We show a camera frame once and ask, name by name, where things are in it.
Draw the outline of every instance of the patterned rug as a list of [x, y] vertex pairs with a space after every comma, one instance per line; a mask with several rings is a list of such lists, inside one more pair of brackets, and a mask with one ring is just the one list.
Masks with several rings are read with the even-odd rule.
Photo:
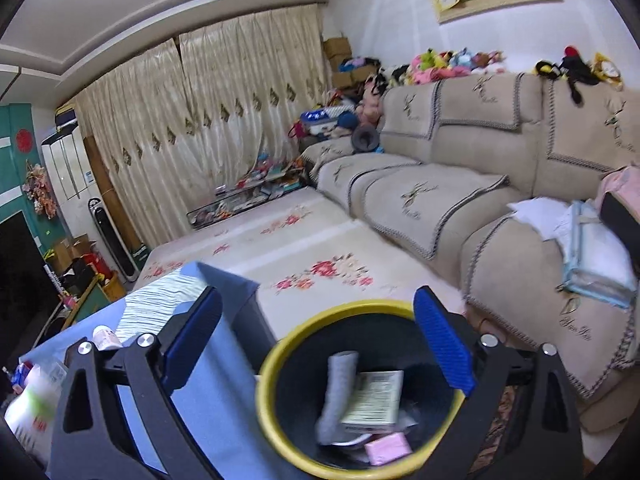
[[458, 290], [311, 188], [156, 248], [135, 288], [194, 260], [260, 283], [258, 302], [277, 338], [341, 303], [411, 301], [422, 285], [463, 312]]

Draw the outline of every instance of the beige curtain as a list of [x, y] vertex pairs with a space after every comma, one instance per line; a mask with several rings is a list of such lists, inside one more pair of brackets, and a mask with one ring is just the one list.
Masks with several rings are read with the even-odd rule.
[[180, 35], [207, 171], [231, 186], [260, 150], [290, 158], [287, 137], [326, 90], [317, 5], [241, 16]]
[[186, 214], [207, 203], [213, 183], [173, 40], [102, 76], [74, 106], [140, 237], [155, 247], [190, 232]]

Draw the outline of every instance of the beige sofa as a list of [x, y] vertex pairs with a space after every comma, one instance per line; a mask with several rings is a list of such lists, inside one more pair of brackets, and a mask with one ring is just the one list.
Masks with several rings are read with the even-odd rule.
[[[303, 156], [319, 170], [318, 190], [459, 287], [479, 331], [516, 346], [558, 346], [582, 423], [600, 431], [640, 399], [635, 306], [558, 290], [558, 245], [508, 208], [535, 196], [592, 198], [606, 171], [636, 157], [628, 147], [640, 148], [638, 94], [604, 84], [580, 91], [582, 108], [566, 82], [534, 75], [394, 88], [379, 126], [385, 153], [353, 155], [342, 138]], [[613, 115], [615, 131], [606, 124]]]

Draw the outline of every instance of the white ceiling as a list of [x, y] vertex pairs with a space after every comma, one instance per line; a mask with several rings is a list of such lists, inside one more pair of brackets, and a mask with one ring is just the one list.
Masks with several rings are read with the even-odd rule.
[[[57, 105], [106, 70], [179, 32], [252, 10], [325, 1], [25, 0], [0, 38], [0, 72], [5, 64], [30, 69], [32, 79], [37, 79], [34, 71], [45, 73], [30, 102]], [[28, 96], [26, 84], [12, 87], [1, 103]], [[4, 88], [0, 85], [0, 94]]]

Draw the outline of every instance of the tower fan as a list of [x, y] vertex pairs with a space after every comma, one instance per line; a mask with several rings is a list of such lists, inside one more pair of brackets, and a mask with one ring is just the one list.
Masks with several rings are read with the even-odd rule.
[[140, 271], [129, 254], [126, 245], [120, 237], [120, 233], [113, 224], [111, 215], [99, 198], [89, 199], [89, 213], [94, 219], [95, 226], [102, 235], [102, 239], [107, 244], [109, 252], [116, 261], [122, 275], [128, 282], [135, 282], [140, 275]]

